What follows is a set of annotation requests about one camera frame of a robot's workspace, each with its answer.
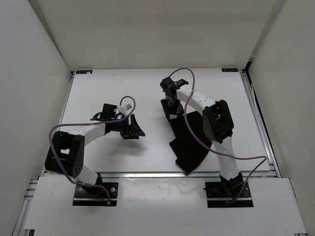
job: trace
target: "white table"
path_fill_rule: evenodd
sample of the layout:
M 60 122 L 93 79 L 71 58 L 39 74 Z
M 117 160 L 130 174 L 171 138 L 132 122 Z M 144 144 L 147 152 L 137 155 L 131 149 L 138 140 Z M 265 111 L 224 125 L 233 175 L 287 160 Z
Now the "white table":
M 25 223 L 34 236 L 294 236 L 306 233 L 290 181 L 249 181 L 254 207 L 207 208 L 202 178 L 119 179 L 116 207 L 72 206 L 74 185 L 41 177 Z
M 159 84 L 173 70 L 93 70 L 92 74 L 75 75 L 62 123 L 87 122 L 102 110 L 104 103 L 118 105 L 123 96 L 131 95 L 136 100 L 136 120 L 146 133 L 146 137 L 140 140 L 123 140 L 118 132 L 111 132 L 91 142 L 85 147 L 84 163 L 87 167 L 97 172 L 182 172 L 175 164 L 176 156 L 169 146 L 175 136 L 160 104 L 165 94 Z M 222 72 L 220 68 L 193 71 L 196 90 L 228 103 L 234 121 L 235 155 L 266 155 L 239 72 Z M 192 81 L 190 73 L 184 70 L 172 78 L 174 81 L 185 79 L 189 84 Z M 73 127 L 62 128 L 64 131 L 71 129 Z M 259 162 L 237 161 L 237 165 L 241 171 L 250 171 Z M 219 170 L 218 158 L 213 153 L 209 153 L 196 169 L 199 172 Z M 258 170 L 268 171 L 268 163 L 265 162 Z

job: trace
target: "black fabric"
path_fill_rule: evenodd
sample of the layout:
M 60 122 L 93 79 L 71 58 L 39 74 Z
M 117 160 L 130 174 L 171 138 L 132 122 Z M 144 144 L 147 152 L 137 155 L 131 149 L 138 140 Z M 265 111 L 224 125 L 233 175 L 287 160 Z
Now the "black fabric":
M 202 115 L 199 112 L 187 114 L 187 119 L 194 134 L 208 147 L 212 142 L 203 133 Z M 175 139 L 169 144 L 173 149 L 179 165 L 188 175 L 196 169 L 207 156 L 208 150 L 202 147 L 189 132 L 184 116 L 169 121 L 175 134 Z

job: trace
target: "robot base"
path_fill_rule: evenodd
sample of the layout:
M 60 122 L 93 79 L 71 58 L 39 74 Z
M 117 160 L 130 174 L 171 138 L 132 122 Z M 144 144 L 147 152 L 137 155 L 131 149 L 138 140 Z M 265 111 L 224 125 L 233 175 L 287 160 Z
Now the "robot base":
M 229 196 L 222 186 L 222 182 L 206 182 L 204 188 L 207 194 L 208 208 L 220 208 L 220 207 L 253 207 L 251 191 L 248 183 L 246 183 L 245 189 L 240 197 L 233 203 L 227 204 L 226 202 L 231 200 L 233 196 Z
M 74 190 L 73 196 L 73 206 L 100 206 L 100 207 L 115 207 L 117 205 L 117 201 L 113 199 L 117 199 L 118 194 L 118 183 L 115 182 L 106 182 L 102 183 L 102 185 L 109 192 L 109 196 L 111 198 L 111 205 L 107 203 L 106 193 L 100 192 L 98 195 L 93 196 L 88 193 L 82 185 L 77 184 Z

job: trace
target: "white surface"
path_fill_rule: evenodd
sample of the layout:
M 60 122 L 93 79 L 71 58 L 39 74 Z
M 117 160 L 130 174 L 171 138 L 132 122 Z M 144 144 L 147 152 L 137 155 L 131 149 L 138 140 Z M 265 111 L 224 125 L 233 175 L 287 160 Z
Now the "white surface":
M 288 0 L 250 74 L 284 177 L 315 236 L 315 1 Z
M 306 232 L 288 179 L 250 179 L 250 186 L 254 207 L 220 209 L 207 208 L 203 179 L 163 183 L 120 179 L 116 207 L 91 207 L 72 206 L 75 186 L 64 177 L 41 177 L 25 229 L 35 229 L 35 236 L 294 236 Z
M 123 140 L 111 132 L 85 147 L 84 164 L 97 172 L 182 171 L 169 146 L 175 136 L 165 118 L 160 100 L 165 98 L 159 86 L 173 69 L 94 70 L 77 74 L 70 92 L 62 123 L 87 122 L 102 110 L 104 103 L 119 104 L 125 95 L 136 100 L 136 120 L 146 133 L 139 140 Z M 234 120 L 233 147 L 238 157 L 265 155 L 244 86 L 238 72 L 221 69 L 194 69 L 195 89 L 209 98 L 224 99 Z M 188 71 L 179 71 L 173 80 L 191 83 Z M 63 127 L 70 131 L 73 127 Z M 237 161 L 242 171 L 252 170 L 261 160 Z M 209 153 L 198 171 L 219 171 L 216 154 Z M 265 162 L 259 170 L 269 170 Z
M 11 235 L 30 179 L 40 175 L 49 128 L 71 74 L 25 0 L 0 7 L 0 235 Z
M 244 68 L 275 0 L 38 0 L 71 70 Z

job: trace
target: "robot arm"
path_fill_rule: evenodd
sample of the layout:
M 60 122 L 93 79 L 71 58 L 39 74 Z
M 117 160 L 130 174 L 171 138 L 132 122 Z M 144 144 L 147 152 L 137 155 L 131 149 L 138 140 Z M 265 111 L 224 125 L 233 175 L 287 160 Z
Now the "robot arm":
M 185 80 L 174 82 L 170 77 L 162 80 L 160 86 L 165 92 L 166 99 L 162 106 L 169 120 L 170 115 L 181 116 L 184 113 L 180 101 L 187 102 L 191 87 Z M 234 156 L 232 147 L 232 129 L 234 127 L 227 103 L 212 100 L 201 93 L 194 91 L 189 105 L 197 110 L 203 117 L 203 130 L 211 140 L 217 152 Z M 229 193 L 237 191 L 243 183 L 243 177 L 238 169 L 235 159 L 218 155 L 220 164 L 220 178 Z
M 116 105 L 104 104 L 100 117 L 93 117 L 91 120 L 111 121 L 117 118 Z M 122 115 L 126 115 L 126 106 L 121 107 Z M 93 140 L 104 136 L 110 131 L 118 131 L 123 139 L 139 139 L 139 136 L 145 136 L 135 120 L 134 114 L 129 119 L 117 121 L 111 124 L 96 124 L 90 126 L 81 126 L 70 132 L 57 131 L 53 136 L 53 145 L 58 157 L 66 172 L 75 180 L 91 185 L 101 184 L 101 176 L 83 165 L 84 147 Z M 60 169 L 51 148 L 48 151 L 45 161 L 45 169 L 50 172 L 63 174 Z M 91 188 L 90 191 L 97 191 L 98 188 Z

